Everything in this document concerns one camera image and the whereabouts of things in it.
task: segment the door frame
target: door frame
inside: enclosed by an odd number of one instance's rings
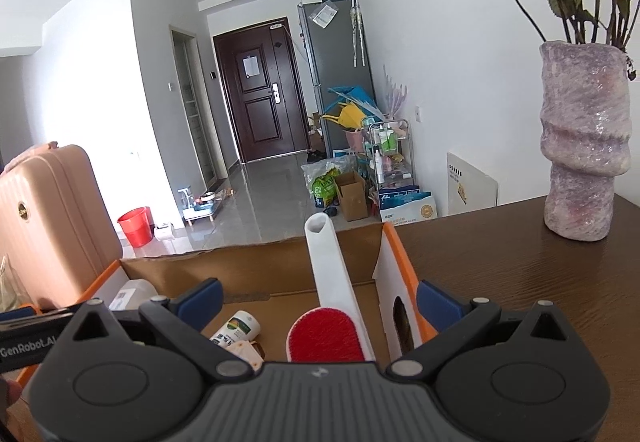
[[[231,131],[234,134],[234,140],[236,142],[236,146],[238,146],[238,154],[240,156],[240,162],[242,164],[247,164],[247,160],[244,156],[244,151],[242,151],[242,143],[240,142],[240,136],[238,133],[238,125],[236,124],[236,116],[234,115],[234,109],[231,105],[231,98],[229,96],[230,89],[228,84],[228,79],[226,77],[225,70],[222,67],[222,61],[220,54],[220,41],[223,38],[229,37],[233,34],[240,34],[241,32],[245,32],[247,30],[253,30],[255,28],[262,27],[270,27],[271,25],[275,25],[277,23],[281,23],[285,28],[285,34],[287,35],[285,41],[287,44],[287,51],[289,52],[289,62],[291,64],[291,71],[293,72],[293,82],[296,87],[296,99],[298,100],[298,107],[300,108],[300,115],[302,118],[302,125],[305,130],[308,130],[309,123],[306,121],[306,106],[305,106],[305,98],[302,94],[302,83],[300,82],[300,72],[298,70],[298,62],[296,61],[296,52],[293,48],[293,41],[291,40],[291,30],[289,27],[289,18],[283,16],[282,18],[271,19],[269,21],[263,21],[261,23],[255,23],[253,25],[248,25],[246,27],[237,28],[235,30],[231,30],[229,32],[225,32],[223,34],[218,34],[217,36],[212,36],[214,52],[216,53],[216,63],[218,66],[218,72],[220,73],[220,84],[222,85],[222,95],[225,98],[225,104],[229,112],[229,121],[231,123]],[[308,133],[305,134],[306,137],[306,148],[309,149],[309,136]],[[295,154],[296,152],[286,153],[285,155]]]
[[[192,82],[194,83],[194,96],[198,99],[198,105],[200,107],[200,118],[203,120],[202,122],[202,131],[205,133],[205,141],[207,143],[207,147],[209,148],[209,154],[213,157],[213,167],[215,171],[215,175],[217,181],[220,182],[228,178],[228,170],[226,169],[225,159],[222,155],[222,147],[220,146],[220,139],[218,138],[218,130],[216,129],[216,123],[213,119],[213,111],[211,109],[211,105],[209,102],[209,93],[207,90],[207,83],[204,77],[204,70],[202,69],[202,57],[200,56],[200,48],[198,47],[198,37],[193,32],[188,32],[181,28],[177,28],[174,25],[169,25],[169,36],[171,38],[171,50],[172,55],[174,57],[174,69],[175,69],[175,78],[178,79],[178,70],[176,66],[176,57],[175,57],[175,49],[174,49],[174,33],[181,34],[184,37],[189,38],[187,42],[188,48],[188,61],[190,62],[189,66],[191,69],[191,77]],[[184,101],[182,98],[182,88],[180,87],[180,83],[176,83],[178,88],[178,94],[180,95],[180,101]],[[197,157],[195,144],[193,145],[193,152]],[[204,181],[205,186],[209,184],[209,181]]]

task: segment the cardboard box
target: cardboard box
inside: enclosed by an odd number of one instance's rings
[[[424,222],[438,218],[436,200],[433,196],[416,200],[404,206],[384,209],[380,211],[383,222],[392,223],[394,226],[404,226],[414,222]]]
[[[340,208],[344,218],[348,222],[367,218],[369,209],[367,207],[364,178],[352,171],[337,176],[334,183],[338,191],[338,200],[340,200]]]
[[[311,132],[309,132],[309,145],[311,146],[311,149],[314,151],[320,151],[320,152],[326,151],[326,148],[324,146],[324,138],[322,138],[322,135],[320,132],[317,132],[315,130],[312,130]]]
[[[418,279],[394,227],[372,224],[337,237],[378,366],[383,369],[433,339],[437,332],[418,312]],[[260,323],[256,340],[267,362],[287,360],[290,328],[319,304],[306,238],[116,260],[79,302],[98,297],[111,303],[129,279],[146,279],[172,298],[207,278],[220,280],[225,305],[202,333],[211,337],[235,312],[245,310]],[[18,382],[26,386],[36,369],[25,368]]]
[[[318,112],[313,112],[314,130],[322,130],[322,117]]]

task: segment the blue item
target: blue item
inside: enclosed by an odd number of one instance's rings
[[[201,284],[171,300],[169,310],[179,319],[202,332],[205,326],[222,310],[224,292],[222,283],[208,278]]]
[[[358,161],[358,174],[364,178],[364,180],[369,180],[369,162],[367,159],[358,155],[356,155],[356,160]]]
[[[357,101],[366,102],[371,106],[377,108],[376,102],[369,97],[369,95],[364,91],[361,86],[336,86],[335,88],[329,88],[329,91],[336,94],[338,99],[336,99],[332,104],[329,104],[325,109],[324,113],[328,114],[332,109],[334,109],[340,102],[350,102],[349,99],[345,98],[343,94],[348,94],[352,98]],[[371,112],[367,111],[365,108],[360,108],[364,114],[373,116]]]
[[[196,204],[194,205],[193,209],[195,211],[205,211],[208,209],[213,209],[214,205],[215,205],[215,202],[207,202],[206,204]]]
[[[404,206],[405,204],[410,204],[411,202],[415,202],[417,200],[422,200],[431,196],[431,192],[420,193],[420,191],[411,191],[405,194],[399,195],[388,195],[383,200],[382,195],[380,195],[380,207],[382,210],[393,209],[399,206]]]
[[[404,186],[404,187],[395,188],[395,189],[381,189],[380,190],[380,208],[391,209],[392,207],[397,207],[397,205],[390,206],[389,200],[397,196],[416,194],[419,192],[420,192],[420,186]]]
[[[0,322],[2,321],[13,321],[14,319],[23,319],[25,317],[35,316],[38,313],[33,309],[33,307],[22,307],[17,308],[15,310],[9,310],[8,312],[3,312],[0,314]]]
[[[420,315],[438,333],[460,321],[468,311],[462,303],[424,280],[418,284],[416,304]]]

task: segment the doorway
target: doorway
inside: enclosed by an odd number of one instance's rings
[[[209,133],[204,125],[204,112],[209,110],[209,107],[204,105],[203,101],[206,98],[203,98],[202,90],[196,84],[196,70],[200,66],[199,56],[194,55],[194,46],[197,47],[196,38],[173,29],[171,34],[174,42],[175,68],[178,73],[182,104],[202,178],[206,188],[210,188],[218,181],[218,175],[212,155],[214,141],[208,137]]]
[[[306,109],[287,18],[213,40],[241,162],[306,151]]]

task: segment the yellow item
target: yellow item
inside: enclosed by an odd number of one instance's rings
[[[338,117],[335,115],[323,115],[322,118],[339,124],[343,128],[359,130],[362,127],[362,119],[367,116],[353,102],[348,104],[340,103],[342,111]]]

